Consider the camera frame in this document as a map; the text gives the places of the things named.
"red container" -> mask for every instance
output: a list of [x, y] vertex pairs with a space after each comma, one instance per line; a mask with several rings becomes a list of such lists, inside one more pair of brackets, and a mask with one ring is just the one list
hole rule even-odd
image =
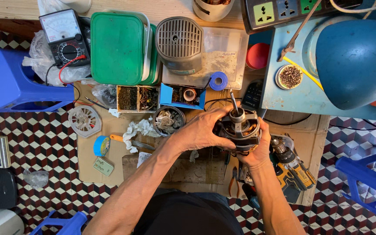
[[247, 50], [245, 69], [252, 71], [266, 67], [269, 55], [269, 45], [257, 43]]

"pliers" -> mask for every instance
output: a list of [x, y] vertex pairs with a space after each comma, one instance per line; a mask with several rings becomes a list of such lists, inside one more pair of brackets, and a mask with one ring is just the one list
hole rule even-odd
[[236, 179], [237, 198], [239, 198], [239, 196], [240, 196], [240, 184], [239, 184], [239, 179], [238, 179], [238, 176], [237, 176], [237, 167], [233, 167], [233, 177], [232, 177], [232, 180], [230, 181], [230, 184], [228, 185], [228, 195], [230, 195], [230, 197], [232, 196], [232, 185], [233, 185], [234, 179]]

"gray vented grille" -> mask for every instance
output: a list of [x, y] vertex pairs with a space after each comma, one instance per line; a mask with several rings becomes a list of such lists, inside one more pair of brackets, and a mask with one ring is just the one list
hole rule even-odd
[[202, 29], [189, 18], [171, 18], [158, 26], [157, 34], [157, 50], [164, 56], [186, 58], [201, 52]]

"forearm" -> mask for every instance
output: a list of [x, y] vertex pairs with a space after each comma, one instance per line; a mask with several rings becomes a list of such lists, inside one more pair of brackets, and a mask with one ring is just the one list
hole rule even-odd
[[84, 235], [130, 234], [180, 154], [181, 149], [178, 149], [172, 136], [166, 139], [97, 211]]
[[269, 157], [250, 169], [250, 174], [261, 206], [266, 234], [305, 234], [285, 199]]

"knife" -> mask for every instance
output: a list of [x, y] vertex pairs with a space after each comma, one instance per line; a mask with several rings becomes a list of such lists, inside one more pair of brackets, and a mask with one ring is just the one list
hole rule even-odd
[[[122, 136], [118, 136], [118, 135], [110, 135], [110, 139], [115, 140], [115, 141], [124, 142], [123, 141], [123, 137]], [[148, 144], [141, 143], [141, 142], [134, 141], [134, 140], [132, 140], [132, 145], [138, 146], [138, 147], [142, 147], [142, 148], [146, 148], [146, 149], [149, 149], [149, 150], [155, 150], [154, 147], [152, 147], [152, 146], [150, 146]]]

